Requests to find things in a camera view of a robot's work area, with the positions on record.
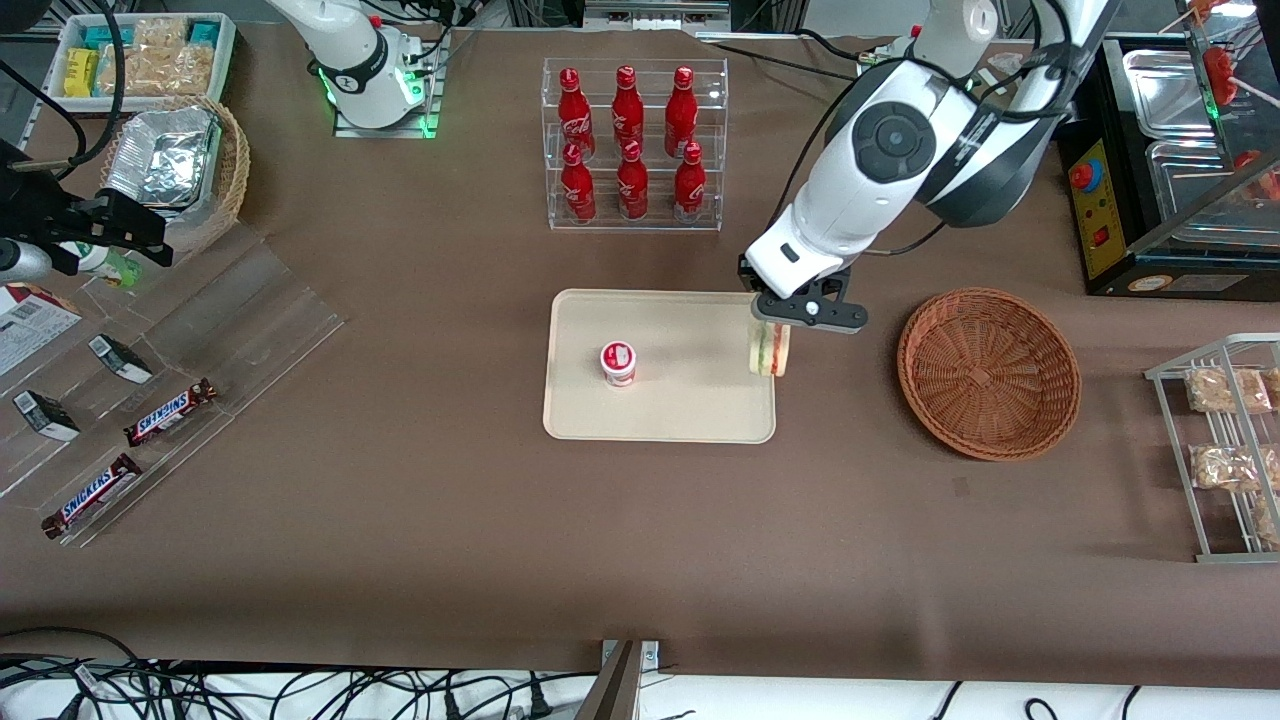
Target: brown tablecloth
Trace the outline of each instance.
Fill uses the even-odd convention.
[[[636,635],[686,673],[1280,684],[1280,569],[1192,562],[1139,374],[1276,310],[1085,297],[1055,155],[1001,223],[854,266],[872,322],[795,333],[768,443],[559,442],[540,424],[556,293],[737,290],[840,81],[730,56],[723,232],[590,237],[547,227],[541,59],[719,50],[486,32],[449,65],[438,138],[356,141],[329,136],[291,27],[243,36],[243,217],[348,324],[87,550],[0,502],[4,626],[92,626],[148,657],[590,667],[595,641]],[[59,122],[35,155],[65,151]],[[933,222],[913,206],[879,246]],[[1075,347],[1080,419],[1042,459],[959,457],[902,400],[904,319],[963,286],[1028,299]]]

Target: snickers bar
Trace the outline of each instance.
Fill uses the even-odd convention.
[[[129,447],[137,447],[172,428],[189,415],[192,410],[215,397],[218,397],[218,391],[214,389],[214,386],[209,384],[209,378],[202,378],[198,383],[184,389],[178,397],[161,405],[155,413],[124,428],[124,437],[128,438]]]
[[[120,454],[110,468],[104,470],[88,487],[76,493],[76,497],[61,510],[45,518],[40,523],[40,529],[45,530],[45,536],[49,538],[61,536],[68,528],[84,519],[90,507],[97,502],[106,502],[125,486],[138,479],[141,474],[142,469],[138,468],[137,462],[131,460],[128,455]]]

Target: foil tray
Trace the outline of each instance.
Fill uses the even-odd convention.
[[[1222,182],[1222,158],[1212,142],[1158,141],[1147,149],[1147,164],[1156,186],[1161,219]],[[1188,242],[1247,245],[1280,249],[1280,202],[1254,200],[1236,191],[1206,208],[1175,231],[1174,237]]]
[[[1187,50],[1132,50],[1124,74],[1138,127],[1152,140],[1211,138],[1213,128]]]

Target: brown woven basket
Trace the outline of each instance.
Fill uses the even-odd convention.
[[[239,217],[244,191],[248,188],[248,140],[236,117],[224,105],[200,95],[168,97],[161,102],[161,110],[180,110],[197,105],[221,120],[223,138],[218,145],[218,165],[214,176],[214,209],[210,217],[200,224],[170,223],[165,229],[165,242],[178,252],[195,252],[209,246],[223,236]],[[116,132],[106,147],[106,164],[102,165],[102,184],[111,172],[111,161],[120,147],[120,133]]]
[[[897,377],[931,433],[982,460],[1046,452],[1080,410],[1071,347],[1038,310],[998,290],[956,290],[920,305],[899,342]]]

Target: coca-cola bottle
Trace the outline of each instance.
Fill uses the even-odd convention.
[[[636,91],[636,70],[631,65],[618,68],[618,91],[613,95],[613,137],[618,147],[632,140],[644,149],[644,101]]]
[[[707,170],[703,169],[703,146],[691,140],[685,145],[685,161],[676,168],[676,222],[691,225],[703,210],[703,188]]]
[[[640,160],[640,143],[635,140],[622,146],[618,165],[618,213],[639,220],[649,211],[649,169]]]
[[[591,183],[591,170],[582,164],[582,149],[577,145],[564,145],[564,169],[561,170],[561,183],[564,186],[564,201],[576,224],[585,224],[595,217],[595,186]]]
[[[676,87],[667,100],[667,155],[680,158],[698,127],[698,99],[694,97],[694,70],[676,68]]]
[[[561,129],[564,142],[577,145],[582,150],[582,160],[590,160],[595,154],[595,135],[591,133],[591,104],[582,95],[577,70],[561,70]]]

